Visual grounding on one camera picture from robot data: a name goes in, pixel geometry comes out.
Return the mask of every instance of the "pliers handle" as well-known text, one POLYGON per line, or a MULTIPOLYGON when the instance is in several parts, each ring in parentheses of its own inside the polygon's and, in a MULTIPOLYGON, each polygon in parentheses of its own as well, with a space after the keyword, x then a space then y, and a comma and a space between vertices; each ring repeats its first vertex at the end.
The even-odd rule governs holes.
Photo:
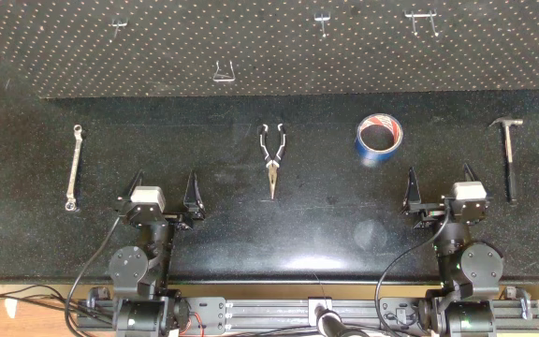
POLYGON ((278 124, 278 131, 280 131, 280 148, 278 152, 272 158, 270 152, 268 151, 268 146, 266 146, 266 136, 268 135, 268 125, 263 125, 261 127, 261 133, 259 134, 259 145, 261 145, 261 153, 264 156, 266 161, 266 167, 274 165, 277 168, 280 166, 280 161, 284 156, 284 150, 286 150, 286 130, 284 130, 284 125, 278 124))

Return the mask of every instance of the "black tabletop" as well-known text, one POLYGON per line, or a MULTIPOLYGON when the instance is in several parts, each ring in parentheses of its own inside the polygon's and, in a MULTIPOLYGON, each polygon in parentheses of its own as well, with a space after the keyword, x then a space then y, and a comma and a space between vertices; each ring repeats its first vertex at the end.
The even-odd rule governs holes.
MULTIPOLYGON (((115 219, 113 200, 138 169, 179 210, 189 172, 197 173, 208 217, 176 234, 172 282, 375 282, 401 252, 430 235, 399 214, 414 166, 422 197, 437 200, 463 180, 470 163, 493 195, 476 239, 505 256, 505 282, 539 283, 539 91, 383 95, 82 98, 38 100, 0 67, 0 282, 71 281, 115 219), (388 113, 404 139, 391 160, 360 165, 357 124, 388 113), (517 207, 505 201, 499 126, 512 129, 517 207), (276 199, 258 127, 287 128, 276 199), (74 124, 84 142, 79 212, 66 212, 74 124)), ((107 282, 112 253, 138 231, 120 227, 85 281, 107 282)), ((389 278, 438 280, 426 248, 389 278)))

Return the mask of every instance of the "wrench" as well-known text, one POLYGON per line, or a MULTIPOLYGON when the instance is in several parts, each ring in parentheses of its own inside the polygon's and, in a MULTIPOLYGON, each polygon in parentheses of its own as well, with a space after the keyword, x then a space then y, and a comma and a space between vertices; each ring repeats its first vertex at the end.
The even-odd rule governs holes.
POLYGON ((79 169, 80 146, 82 145, 82 126, 74 125, 74 137, 76 138, 76 147, 74 148, 74 159, 72 159, 72 171, 70 172, 70 182, 67 185, 66 211, 77 211, 76 198, 74 198, 74 183, 76 182, 76 172, 79 169))

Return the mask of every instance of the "blue tape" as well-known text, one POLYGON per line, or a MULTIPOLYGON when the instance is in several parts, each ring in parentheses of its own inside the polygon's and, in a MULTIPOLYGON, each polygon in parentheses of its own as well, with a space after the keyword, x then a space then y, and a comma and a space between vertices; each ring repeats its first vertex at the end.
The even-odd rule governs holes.
POLYGON ((361 156, 361 162, 366 166, 375 166, 376 164, 387 160, 391 157, 399 148, 402 143, 402 127, 399 121, 394 117, 376 113, 366 117, 357 127, 357 138, 355 139, 355 147, 359 155, 361 156), (374 150, 369 147, 361 139, 361 131, 365 130, 371 125, 378 125, 387 128, 394 139, 394 144, 385 150, 374 150))

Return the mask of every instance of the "claw hammer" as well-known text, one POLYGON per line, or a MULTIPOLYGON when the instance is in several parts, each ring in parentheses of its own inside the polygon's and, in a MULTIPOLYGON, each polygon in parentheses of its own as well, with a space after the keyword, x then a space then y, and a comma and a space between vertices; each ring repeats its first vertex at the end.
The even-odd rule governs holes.
POLYGON ((506 149, 506 188, 508 191, 508 200, 511 206, 517 205, 517 187, 515 183, 515 171, 513 169, 513 149, 511 148, 511 125, 522 125, 523 120, 512 119, 505 116, 496 119, 490 126, 500 123, 504 131, 504 148, 506 149))

